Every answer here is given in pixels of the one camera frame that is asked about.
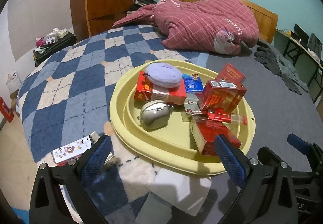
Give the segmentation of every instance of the laptop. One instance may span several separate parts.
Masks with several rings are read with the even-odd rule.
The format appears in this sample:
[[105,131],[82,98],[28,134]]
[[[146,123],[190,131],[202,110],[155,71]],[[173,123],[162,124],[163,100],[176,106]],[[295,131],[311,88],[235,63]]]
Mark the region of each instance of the laptop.
[[303,47],[305,47],[307,49],[307,44],[308,44],[308,39],[309,39],[309,36],[308,34],[303,31],[303,29],[298,26],[297,24],[295,24],[294,26],[294,31],[297,33],[299,39],[297,40]]

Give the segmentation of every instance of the fluffy purple coin purse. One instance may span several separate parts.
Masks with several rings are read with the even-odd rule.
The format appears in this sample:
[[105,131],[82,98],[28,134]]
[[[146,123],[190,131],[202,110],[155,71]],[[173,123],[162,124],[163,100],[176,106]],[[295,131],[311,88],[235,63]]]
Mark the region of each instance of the fluffy purple coin purse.
[[165,62],[155,62],[148,65],[146,73],[149,81],[165,88],[178,87],[182,79],[181,71]]

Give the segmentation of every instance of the headboard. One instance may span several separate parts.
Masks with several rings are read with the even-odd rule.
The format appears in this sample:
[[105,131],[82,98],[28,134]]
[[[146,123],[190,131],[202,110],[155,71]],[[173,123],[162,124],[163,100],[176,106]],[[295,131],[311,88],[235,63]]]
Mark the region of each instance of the headboard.
[[[180,1],[194,2],[198,0],[180,0]],[[240,1],[244,5],[246,5],[254,14],[256,18],[256,22],[258,24],[260,38],[271,43],[275,35],[278,15],[248,0],[240,0]]]

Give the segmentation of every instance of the yellow plastic basin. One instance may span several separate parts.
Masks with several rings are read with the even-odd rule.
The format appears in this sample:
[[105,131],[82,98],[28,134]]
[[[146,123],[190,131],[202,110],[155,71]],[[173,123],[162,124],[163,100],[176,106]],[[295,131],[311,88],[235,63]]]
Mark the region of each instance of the yellow plastic basin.
[[[199,73],[203,85],[218,74],[206,68],[178,60],[156,60],[176,66],[183,74]],[[131,69],[117,82],[110,103],[110,119],[116,135],[132,150],[169,167],[197,174],[215,175],[225,172],[217,157],[201,156],[190,133],[189,122],[183,122],[181,106],[176,106],[168,124],[160,129],[145,131],[137,116],[143,101],[134,100],[138,76],[150,64]],[[246,126],[226,124],[241,141],[240,149],[247,154],[256,130],[254,115],[243,98],[234,113],[247,116]]]

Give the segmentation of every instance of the blue gripper pad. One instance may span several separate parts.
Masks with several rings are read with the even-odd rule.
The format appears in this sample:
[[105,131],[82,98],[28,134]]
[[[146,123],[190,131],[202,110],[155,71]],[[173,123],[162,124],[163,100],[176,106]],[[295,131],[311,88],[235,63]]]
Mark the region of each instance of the blue gripper pad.
[[214,149],[233,183],[236,186],[244,187],[246,184],[246,175],[243,166],[239,163],[220,135],[214,140]]
[[105,137],[86,162],[81,171],[81,185],[85,189],[92,185],[99,174],[105,160],[111,152],[112,142],[110,137]]
[[303,139],[299,138],[297,135],[290,134],[287,137],[287,142],[293,148],[300,151],[303,155],[309,155],[311,153],[310,145],[306,143]]

